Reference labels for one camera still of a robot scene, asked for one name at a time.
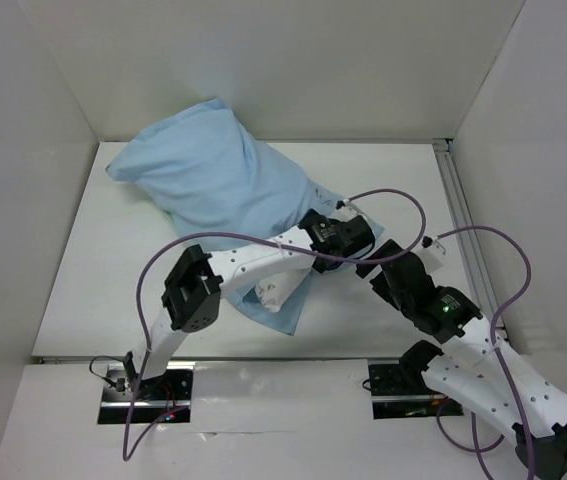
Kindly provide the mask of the white pillow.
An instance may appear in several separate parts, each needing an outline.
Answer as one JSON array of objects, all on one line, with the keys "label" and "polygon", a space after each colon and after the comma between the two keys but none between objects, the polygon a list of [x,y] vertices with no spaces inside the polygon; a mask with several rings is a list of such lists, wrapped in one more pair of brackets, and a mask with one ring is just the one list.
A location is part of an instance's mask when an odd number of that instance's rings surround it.
[{"label": "white pillow", "polygon": [[309,273],[310,269],[307,268],[264,278],[255,285],[255,294],[267,311],[278,313]]}]

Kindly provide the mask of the light blue pillowcase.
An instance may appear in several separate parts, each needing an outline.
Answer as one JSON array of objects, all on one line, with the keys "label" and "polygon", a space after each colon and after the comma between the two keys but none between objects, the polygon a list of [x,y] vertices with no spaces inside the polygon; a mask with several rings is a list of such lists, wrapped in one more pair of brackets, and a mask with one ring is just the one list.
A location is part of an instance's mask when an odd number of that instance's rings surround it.
[{"label": "light blue pillowcase", "polygon": [[[110,178],[144,191],[171,216],[179,236],[198,234],[206,251],[244,246],[211,232],[269,239],[298,225],[309,210],[341,217],[343,195],[314,182],[294,161],[256,140],[221,100],[194,105],[141,131],[106,168]],[[278,313],[254,287],[227,301],[250,320],[292,335],[316,272]]]}]

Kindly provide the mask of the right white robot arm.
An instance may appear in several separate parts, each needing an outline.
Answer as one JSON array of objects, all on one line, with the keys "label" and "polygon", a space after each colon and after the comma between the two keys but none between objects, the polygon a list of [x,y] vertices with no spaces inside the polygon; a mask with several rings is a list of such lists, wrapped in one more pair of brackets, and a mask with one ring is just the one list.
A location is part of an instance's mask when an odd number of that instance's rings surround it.
[{"label": "right white robot arm", "polygon": [[487,316],[462,291],[434,282],[447,252],[427,238],[406,255],[389,240],[359,265],[373,291],[408,319],[424,339],[399,359],[404,388],[446,395],[481,417],[510,442],[517,458],[540,479],[567,473],[567,394],[539,374],[492,332]]}]

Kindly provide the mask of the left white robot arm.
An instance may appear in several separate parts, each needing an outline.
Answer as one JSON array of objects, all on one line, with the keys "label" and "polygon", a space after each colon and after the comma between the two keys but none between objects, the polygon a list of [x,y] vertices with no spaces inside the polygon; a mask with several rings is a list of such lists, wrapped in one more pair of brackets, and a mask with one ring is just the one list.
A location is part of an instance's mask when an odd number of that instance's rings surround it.
[{"label": "left white robot arm", "polygon": [[211,326],[220,303],[236,292],[259,283],[273,283],[274,291],[288,298],[298,276],[325,273],[344,263],[358,262],[359,255],[375,244],[373,224],[349,207],[338,218],[309,210],[301,222],[267,240],[247,235],[211,232],[211,237],[245,240],[246,245],[206,251],[199,244],[183,250],[164,280],[158,318],[148,324],[137,307],[144,340],[123,360],[126,389],[139,399],[159,390],[173,354],[185,338]]}]

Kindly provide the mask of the aluminium rail frame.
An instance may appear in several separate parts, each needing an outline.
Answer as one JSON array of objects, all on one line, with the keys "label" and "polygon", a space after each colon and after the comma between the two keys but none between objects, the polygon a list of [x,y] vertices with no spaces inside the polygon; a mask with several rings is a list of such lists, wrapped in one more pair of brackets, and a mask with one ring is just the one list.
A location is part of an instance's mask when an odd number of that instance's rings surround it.
[{"label": "aluminium rail frame", "polygon": [[[441,176],[443,189],[450,209],[453,227],[467,227],[473,224],[466,196],[452,155],[450,139],[435,139],[433,151]],[[498,302],[489,278],[487,264],[475,231],[453,235],[456,240],[474,302],[481,307],[489,319],[498,307]]]}]

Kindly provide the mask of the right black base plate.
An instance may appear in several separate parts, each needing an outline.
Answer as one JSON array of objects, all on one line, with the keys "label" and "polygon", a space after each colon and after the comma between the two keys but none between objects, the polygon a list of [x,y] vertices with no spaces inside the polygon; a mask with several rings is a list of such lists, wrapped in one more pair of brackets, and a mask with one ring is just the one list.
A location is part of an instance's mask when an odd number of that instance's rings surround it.
[{"label": "right black base plate", "polygon": [[457,402],[427,388],[397,360],[369,363],[361,386],[371,395],[375,420],[435,417],[441,406],[443,416],[463,415]]}]

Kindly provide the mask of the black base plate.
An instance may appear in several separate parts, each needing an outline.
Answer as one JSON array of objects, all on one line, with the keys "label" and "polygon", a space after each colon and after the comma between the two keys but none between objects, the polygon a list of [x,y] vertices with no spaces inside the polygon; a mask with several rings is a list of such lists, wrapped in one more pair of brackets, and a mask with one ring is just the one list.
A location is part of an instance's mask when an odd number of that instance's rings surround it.
[{"label": "black base plate", "polygon": [[[103,389],[97,423],[124,425],[132,399],[132,386],[121,365],[107,364],[102,379]],[[194,380],[192,363],[170,363],[165,374],[140,390],[131,416],[132,424],[149,424],[160,418],[166,424],[189,423]]]},{"label": "black base plate", "polygon": [[371,395],[375,420],[435,417],[441,406],[443,416],[463,415],[457,402],[427,388],[397,360],[369,363],[361,386]]}]

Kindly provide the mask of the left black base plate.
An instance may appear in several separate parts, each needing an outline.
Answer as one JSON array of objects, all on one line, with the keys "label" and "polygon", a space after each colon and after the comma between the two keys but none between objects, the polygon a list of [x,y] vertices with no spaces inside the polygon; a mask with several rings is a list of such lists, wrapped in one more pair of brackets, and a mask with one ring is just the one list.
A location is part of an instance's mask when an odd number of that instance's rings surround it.
[{"label": "left black base plate", "polygon": [[[121,365],[107,364],[102,379],[103,389],[97,423],[124,425],[132,399],[132,386]],[[192,363],[170,363],[165,374],[140,390],[131,416],[132,424],[149,424],[160,418],[166,424],[189,423],[194,380]]]}]

